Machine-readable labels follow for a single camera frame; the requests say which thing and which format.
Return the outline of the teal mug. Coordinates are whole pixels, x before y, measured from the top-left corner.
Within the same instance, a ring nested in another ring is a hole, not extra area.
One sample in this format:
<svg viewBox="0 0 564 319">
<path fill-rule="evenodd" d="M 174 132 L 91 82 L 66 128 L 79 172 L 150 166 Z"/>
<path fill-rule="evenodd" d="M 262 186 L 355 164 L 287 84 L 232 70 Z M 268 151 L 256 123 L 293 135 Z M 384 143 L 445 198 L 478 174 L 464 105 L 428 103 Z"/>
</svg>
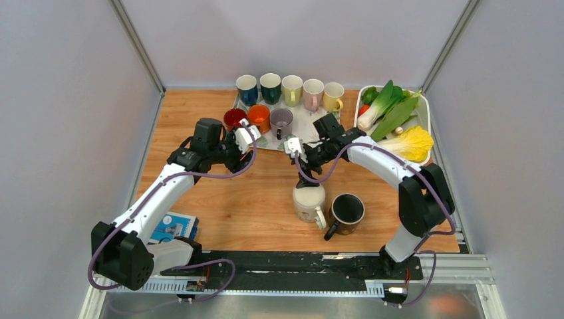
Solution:
<svg viewBox="0 0 564 319">
<path fill-rule="evenodd" d="M 265 103 L 274 105 L 281 98 L 281 77 L 275 73 L 267 73 L 259 79 L 261 95 Z"/>
</svg>

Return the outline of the red mug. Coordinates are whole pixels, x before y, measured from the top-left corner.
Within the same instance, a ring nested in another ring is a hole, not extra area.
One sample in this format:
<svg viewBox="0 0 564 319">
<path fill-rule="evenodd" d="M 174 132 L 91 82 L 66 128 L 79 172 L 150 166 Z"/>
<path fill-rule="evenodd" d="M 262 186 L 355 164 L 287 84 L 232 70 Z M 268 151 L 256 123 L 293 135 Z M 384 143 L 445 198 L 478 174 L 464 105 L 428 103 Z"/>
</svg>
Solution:
<svg viewBox="0 0 564 319">
<path fill-rule="evenodd" d="M 247 113 L 245 110 L 232 108 L 228 110 L 223 116 L 223 123 L 227 131 L 232 131 L 234 128 L 241 128 L 240 122 L 242 120 L 248 120 Z"/>
</svg>

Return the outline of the orange mug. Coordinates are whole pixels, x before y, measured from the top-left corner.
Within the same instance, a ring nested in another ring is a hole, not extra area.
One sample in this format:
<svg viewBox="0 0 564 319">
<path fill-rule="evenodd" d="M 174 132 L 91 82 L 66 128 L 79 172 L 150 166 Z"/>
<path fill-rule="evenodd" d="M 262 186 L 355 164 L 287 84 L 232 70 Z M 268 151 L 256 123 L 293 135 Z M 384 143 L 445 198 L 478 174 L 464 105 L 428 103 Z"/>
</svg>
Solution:
<svg viewBox="0 0 564 319">
<path fill-rule="evenodd" d="M 270 130 L 269 115 L 269 108 L 262 104 L 252 106 L 247 113 L 249 122 L 257 126 L 261 135 L 266 134 Z"/>
</svg>

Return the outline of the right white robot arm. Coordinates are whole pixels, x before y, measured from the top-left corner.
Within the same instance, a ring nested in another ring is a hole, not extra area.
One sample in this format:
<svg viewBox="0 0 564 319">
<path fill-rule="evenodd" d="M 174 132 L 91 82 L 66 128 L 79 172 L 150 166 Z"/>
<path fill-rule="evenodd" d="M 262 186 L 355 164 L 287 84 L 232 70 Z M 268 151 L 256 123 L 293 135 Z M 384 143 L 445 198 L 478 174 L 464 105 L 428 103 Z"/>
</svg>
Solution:
<svg viewBox="0 0 564 319">
<path fill-rule="evenodd" d="M 450 234 L 456 227 L 452 219 L 455 206 L 442 168 L 434 163 L 420 166 L 384 149 L 359 128 L 345 130 L 332 114 L 313 123 L 319 141 L 315 146 L 290 138 L 284 151 L 297 166 L 300 179 L 316 183 L 312 172 L 321 173 L 326 163 L 338 159 L 359 165 L 393 186 L 398 192 L 400 226 L 381 248 L 380 271 L 396 278 L 406 269 L 406 259 L 426 239 L 439 234 L 436 227 L 447 221 Z"/>
</svg>

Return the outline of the pale yellow mug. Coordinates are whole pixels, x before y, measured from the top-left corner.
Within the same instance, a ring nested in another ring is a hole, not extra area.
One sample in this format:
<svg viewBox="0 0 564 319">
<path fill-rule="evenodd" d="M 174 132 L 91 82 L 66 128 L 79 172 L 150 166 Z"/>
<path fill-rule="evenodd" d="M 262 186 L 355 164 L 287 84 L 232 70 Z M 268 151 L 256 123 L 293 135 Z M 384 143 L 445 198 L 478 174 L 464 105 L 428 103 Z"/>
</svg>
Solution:
<svg viewBox="0 0 564 319">
<path fill-rule="evenodd" d="M 323 92 L 323 108 L 327 112 L 340 111 L 344 106 L 342 101 L 344 93 L 345 88 L 337 82 L 325 84 Z"/>
</svg>

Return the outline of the blue booklet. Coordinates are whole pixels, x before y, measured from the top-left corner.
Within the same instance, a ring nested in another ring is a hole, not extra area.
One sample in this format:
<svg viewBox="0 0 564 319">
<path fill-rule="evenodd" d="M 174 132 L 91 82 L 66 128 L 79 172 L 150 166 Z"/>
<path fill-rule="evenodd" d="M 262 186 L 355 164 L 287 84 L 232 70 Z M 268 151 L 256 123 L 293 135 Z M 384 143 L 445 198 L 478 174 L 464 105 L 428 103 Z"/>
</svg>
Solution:
<svg viewBox="0 0 564 319">
<path fill-rule="evenodd" d="M 198 233 L 199 219 L 191 215 L 168 212 L 157 224 L 150 236 L 150 244 L 170 242 L 175 237 L 194 240 Z"/>
</svg>

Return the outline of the blue mug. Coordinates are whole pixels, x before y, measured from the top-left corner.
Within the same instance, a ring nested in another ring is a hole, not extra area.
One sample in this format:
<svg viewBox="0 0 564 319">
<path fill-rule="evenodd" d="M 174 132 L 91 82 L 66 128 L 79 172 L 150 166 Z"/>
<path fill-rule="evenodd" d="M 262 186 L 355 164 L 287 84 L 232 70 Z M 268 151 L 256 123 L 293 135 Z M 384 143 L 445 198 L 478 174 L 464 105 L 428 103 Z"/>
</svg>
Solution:
<svg viewBox="0 0 564 319">
<path fill-rule="evenodd" d="M 257 103 L 258 88 L 256 77 L 250 74 L 241 75 L 235 83 L 239 97 L 246 106 L 253 106 Z"/>
</svg>

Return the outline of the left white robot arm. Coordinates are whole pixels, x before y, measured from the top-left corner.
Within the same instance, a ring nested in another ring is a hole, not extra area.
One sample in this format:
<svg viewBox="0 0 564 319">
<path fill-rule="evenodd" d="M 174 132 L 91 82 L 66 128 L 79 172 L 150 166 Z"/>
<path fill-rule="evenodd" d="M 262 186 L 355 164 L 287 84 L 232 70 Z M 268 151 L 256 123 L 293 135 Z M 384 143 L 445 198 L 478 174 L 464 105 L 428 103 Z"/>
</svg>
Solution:
<svg viewBox="0 0 564 319">
<path fill-rule="evenodd" d="M 113 222 L 99 222 L 92 229 L 87 270 L 90 285 L 108 290 L 95 281 L 95 274 L 111 280 L 111 288 L 138 290 L 163 270 L 181 269 L 191 276 L 199 273 L 204 265 L 203 256 L 196 253 L 199 243 L 176 236 L 152 244 L 152 233 L 174 203 L 201 178 L 219 177 L 210 173 L 213 165 L 224 165 L 228 179 L 247 171 L 256 158 L 260 137 L 257 126 L 247 120 L 240 120 L 231 130 L 213 118 L 198 120 L 193 135 L 170 154 L 143 195 Z"/>
</svg>

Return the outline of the black floral mug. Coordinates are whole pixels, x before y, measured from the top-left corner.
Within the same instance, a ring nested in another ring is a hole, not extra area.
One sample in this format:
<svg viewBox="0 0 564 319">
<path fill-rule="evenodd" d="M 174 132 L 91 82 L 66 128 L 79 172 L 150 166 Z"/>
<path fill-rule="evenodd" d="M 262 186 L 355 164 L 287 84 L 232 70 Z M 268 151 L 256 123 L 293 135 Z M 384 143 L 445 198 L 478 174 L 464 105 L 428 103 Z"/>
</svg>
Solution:
<svg viewBox="0 0 564 319">
<path fill-rule="evenodd" d="M 334 235 L 350 235 L 358 227 L 365 215 L 362 200 L 351 193 L 336 196 L 329 209 L 328 230 L 324 240 L 329 241 Z"/>
</svg>

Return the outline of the pink mug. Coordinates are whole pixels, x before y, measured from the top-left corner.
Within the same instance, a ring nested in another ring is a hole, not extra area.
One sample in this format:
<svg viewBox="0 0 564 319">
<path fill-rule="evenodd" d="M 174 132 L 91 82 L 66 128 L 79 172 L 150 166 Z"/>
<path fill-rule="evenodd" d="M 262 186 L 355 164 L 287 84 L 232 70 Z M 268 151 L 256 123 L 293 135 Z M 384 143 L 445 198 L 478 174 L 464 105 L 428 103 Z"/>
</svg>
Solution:
<svg viewBox="0 0 564 319">
<path fill-rule="evenodd" d="M 306 110 L 316 112 L 322 102 L 325 86 L 318 79 L 308 79 L 303 83 L 303 104 Z"/>
</svg>

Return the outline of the cream cat pattern mug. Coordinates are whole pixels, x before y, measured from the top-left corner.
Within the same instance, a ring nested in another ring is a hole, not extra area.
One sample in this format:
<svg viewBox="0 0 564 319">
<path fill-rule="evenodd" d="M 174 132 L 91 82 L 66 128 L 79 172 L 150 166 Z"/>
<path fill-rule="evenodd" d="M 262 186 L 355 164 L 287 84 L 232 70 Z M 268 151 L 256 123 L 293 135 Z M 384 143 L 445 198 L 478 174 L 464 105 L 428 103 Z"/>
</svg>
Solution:
<svg viewBox="0 0 564 319">
<path fill-rule="evenodd" d="M 293 188 L 293 202 L 298 218 L 306 223 L 316 223 L 320 230 L 327 227 L 325 199 L 325 188 L 321 184 Z"/>
</svg>

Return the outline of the green bell pepper toy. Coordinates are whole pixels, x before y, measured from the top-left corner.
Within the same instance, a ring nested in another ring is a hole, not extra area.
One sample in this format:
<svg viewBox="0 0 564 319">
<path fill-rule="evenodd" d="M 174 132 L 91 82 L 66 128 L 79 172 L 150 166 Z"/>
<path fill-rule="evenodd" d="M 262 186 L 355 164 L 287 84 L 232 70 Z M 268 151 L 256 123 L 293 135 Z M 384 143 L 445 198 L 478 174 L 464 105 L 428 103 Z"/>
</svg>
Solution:
<svg viewBox="0 0 564 319">
<path fill-rule="evenodd" d="M 377 87 L 375 86 L 371 86 L 368 87 L 361 96 L 361 101 L 363 105 L 371 105 L 374 100 L 378 97 L 379 95 L 379 91 L 377 90 Z"/>
</svg>

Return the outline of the mauve mug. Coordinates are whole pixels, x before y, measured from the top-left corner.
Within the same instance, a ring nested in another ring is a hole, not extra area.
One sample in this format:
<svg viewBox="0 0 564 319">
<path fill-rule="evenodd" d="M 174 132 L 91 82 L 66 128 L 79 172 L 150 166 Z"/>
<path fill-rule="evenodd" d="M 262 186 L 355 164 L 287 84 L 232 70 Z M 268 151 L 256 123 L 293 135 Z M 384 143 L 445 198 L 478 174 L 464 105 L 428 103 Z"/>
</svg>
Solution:
<svg viewBox="0 0 564 319">
<path fill-rule="evenodd" d="M 276 108 L 270 113 L 271 131 L 277 140 L 282 140 L 292 134 L 293 113 L 287 108 Z"/>
</svg>

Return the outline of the red tomato toy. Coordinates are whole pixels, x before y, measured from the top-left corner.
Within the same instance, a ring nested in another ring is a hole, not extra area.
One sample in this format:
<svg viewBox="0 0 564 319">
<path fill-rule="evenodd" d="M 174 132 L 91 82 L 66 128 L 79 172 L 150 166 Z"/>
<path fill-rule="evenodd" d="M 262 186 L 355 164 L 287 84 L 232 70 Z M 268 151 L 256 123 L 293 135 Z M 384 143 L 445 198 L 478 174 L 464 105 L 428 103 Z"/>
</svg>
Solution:
<svg viewBox="0 0 564 319">
<path fill-rule="evenodd" d="M 369 108 L 370 105 L 368 104 L 364 104 L 363 106 L 361 106 L 358 111 L 358 117 L 362 116 Z"/>
</svg>

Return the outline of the light green faceted mug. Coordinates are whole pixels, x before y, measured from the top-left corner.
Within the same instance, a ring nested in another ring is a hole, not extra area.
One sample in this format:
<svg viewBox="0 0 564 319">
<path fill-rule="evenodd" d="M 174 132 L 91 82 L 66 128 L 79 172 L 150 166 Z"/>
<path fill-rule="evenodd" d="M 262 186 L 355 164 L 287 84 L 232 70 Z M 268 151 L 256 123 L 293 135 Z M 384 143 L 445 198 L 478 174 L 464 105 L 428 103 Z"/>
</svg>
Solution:
<svg viewBox="0 0 564 319">
<path fill-rule="evenodd" d="M 288 107 L 296 107 L 301 102 L 303 80 L 297 75 L 287 75 L 282 81 L 284 103 Z"/>
</svg>

